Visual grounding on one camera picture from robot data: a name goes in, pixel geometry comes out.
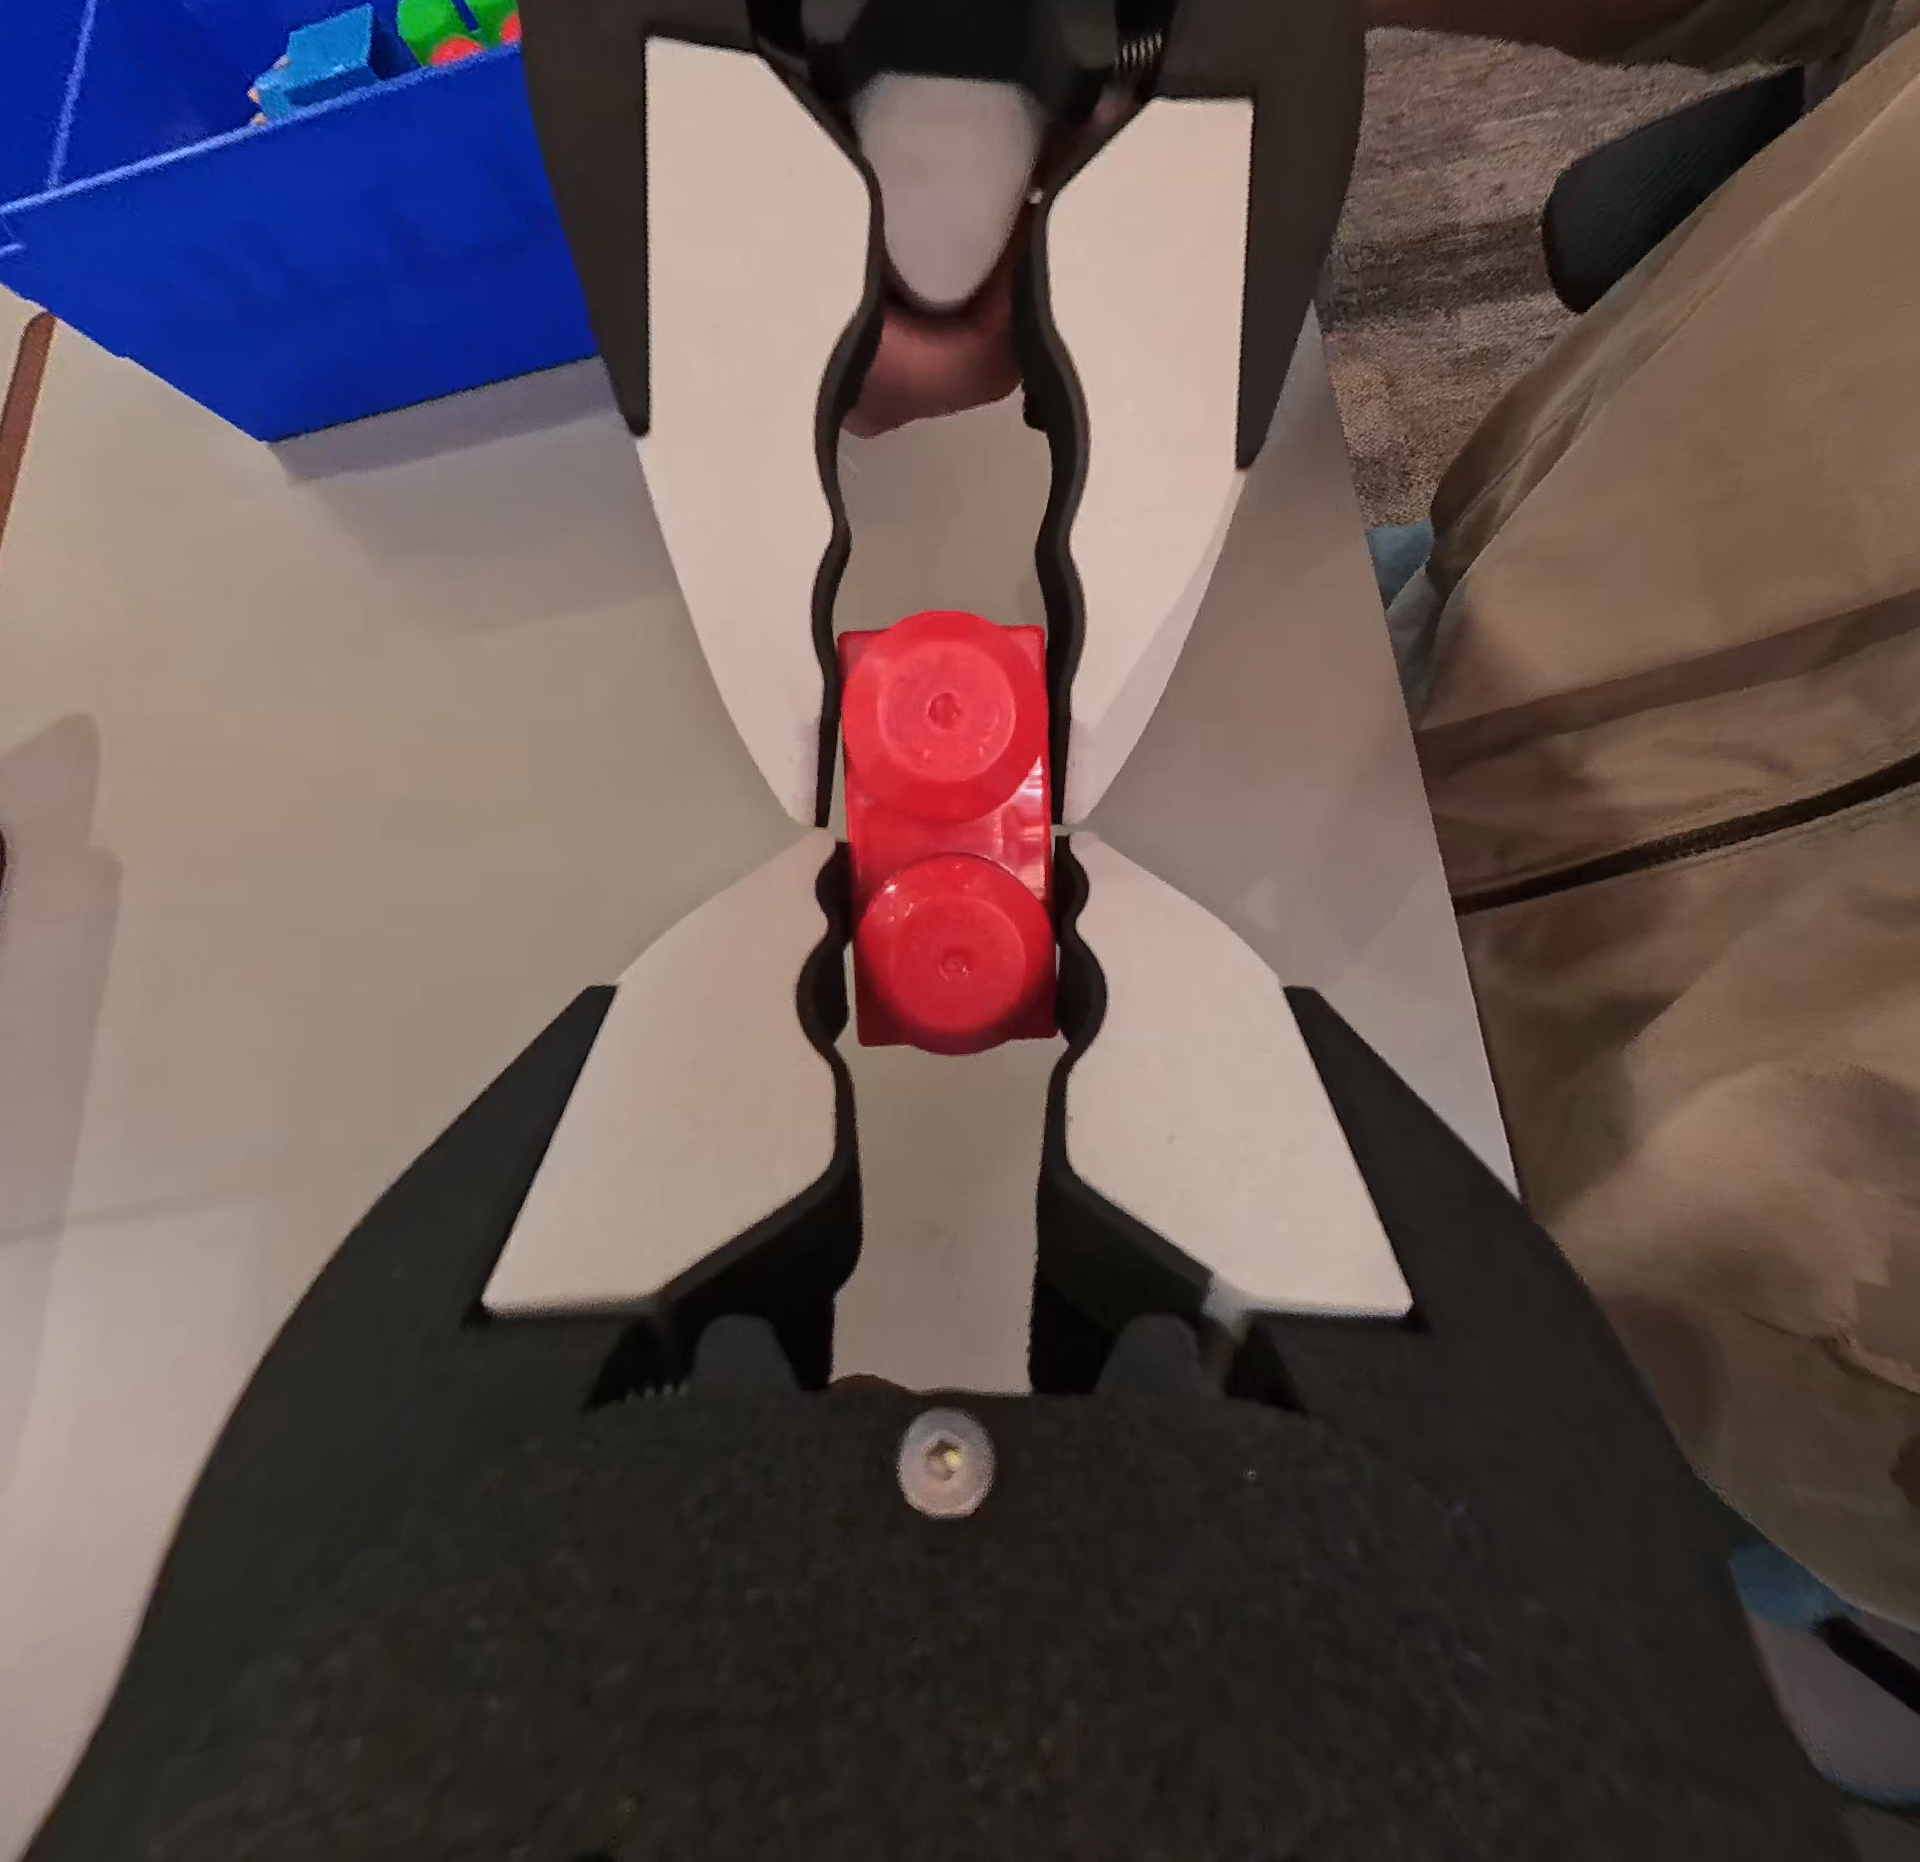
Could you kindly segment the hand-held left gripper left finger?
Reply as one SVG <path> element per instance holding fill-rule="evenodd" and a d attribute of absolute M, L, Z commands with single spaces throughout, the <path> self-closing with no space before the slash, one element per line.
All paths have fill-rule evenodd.
<path fill-rule="evenodd" d="M 840 843 L 803 835 L 618 976 L 488 1310 L 833 1307 L 862 1247 Z"/>

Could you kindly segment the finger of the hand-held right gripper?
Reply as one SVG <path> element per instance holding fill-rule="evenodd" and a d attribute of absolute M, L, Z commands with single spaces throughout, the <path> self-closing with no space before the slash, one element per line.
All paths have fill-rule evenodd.
<path fill-rule="evenodd" d="M 1245 489 L 1253 138 L 1249 100 L 1149 100 L 1043 221 L 1048 313 L 1084 416 L 1069 822 L 1093 818 L 1159 709 Z"/>
<path fill-rule="evenodd" d="M 872 284 L 868 183 L 754 52 L 646 46 L 643 474 L 722 700 L 781 807 L 820 810 L 821 389 Z"/>

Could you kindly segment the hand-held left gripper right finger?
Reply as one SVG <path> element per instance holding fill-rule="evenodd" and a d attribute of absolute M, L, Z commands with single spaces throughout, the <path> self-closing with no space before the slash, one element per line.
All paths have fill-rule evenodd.
<path fill-rule="evenodd" d="M 1276 969 L 1096 835 L 1057 873 L 1043 1278 L 1093 1325 L 1402 1322 L 1406 1277 Z"/>

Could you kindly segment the blue toy block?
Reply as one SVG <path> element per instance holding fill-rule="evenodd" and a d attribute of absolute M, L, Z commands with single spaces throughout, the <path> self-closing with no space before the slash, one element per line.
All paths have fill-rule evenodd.
<path fill-rule="evenodd" d="M 326 14 L 291 30 L 277 61 L 257 73 L 247 89 L 253 124 L 289 121 L 391 80 L 394 73 L 394 32 L 372 2 Z"/>

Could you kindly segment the blue plastic bin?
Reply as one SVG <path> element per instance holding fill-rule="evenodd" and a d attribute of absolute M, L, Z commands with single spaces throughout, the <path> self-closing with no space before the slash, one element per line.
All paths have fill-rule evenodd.
<path fill-rule="evenodd" d="M 395 73 L 289 121 L 291 30 Z M 5 287 L 257 440 L 595 354 L 519 46 L 423 68 L 397 0 L 3 0 Z"/>

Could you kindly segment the red double toy block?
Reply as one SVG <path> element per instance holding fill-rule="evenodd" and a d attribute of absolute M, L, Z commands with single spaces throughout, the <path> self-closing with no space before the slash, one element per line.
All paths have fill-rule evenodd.
<path fill-rule="evenodd" d="M 1055 1034 L 1044 630 L 924 611 L 839 663 L 860 1044 Z"/>

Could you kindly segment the person's right hand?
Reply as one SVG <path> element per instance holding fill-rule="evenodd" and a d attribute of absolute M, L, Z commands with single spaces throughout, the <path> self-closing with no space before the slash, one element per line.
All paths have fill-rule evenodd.
<path fill-rule="evenodd" d="M 1019 386 L 1022 360 L 1005 297 L 978 297 L 947 313 L 890 301 L 842 430 L 862 440 L 893 434 L 916 420 L 998 403 Z"/>

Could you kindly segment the dark chair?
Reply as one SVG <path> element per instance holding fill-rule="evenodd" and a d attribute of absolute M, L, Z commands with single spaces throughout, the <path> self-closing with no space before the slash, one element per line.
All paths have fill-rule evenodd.
<path fill-rule="evenodd" d="M 1806 68 L 1764 73 L 1621 132 L 1564 168 L 1540 219 L 1549 284 L 1564 309 L 1595 309 L 1806 107 Z"/>

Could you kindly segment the person's beige jacket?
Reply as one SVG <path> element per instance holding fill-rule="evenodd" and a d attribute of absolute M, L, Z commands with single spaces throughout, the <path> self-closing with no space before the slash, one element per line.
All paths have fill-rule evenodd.
<path fill-rule="evenodd" d="M 1916 0 L 1451 464 L 1391 612 L 1524 1197 L 1716 1492 L 1916 1625 Z"/>

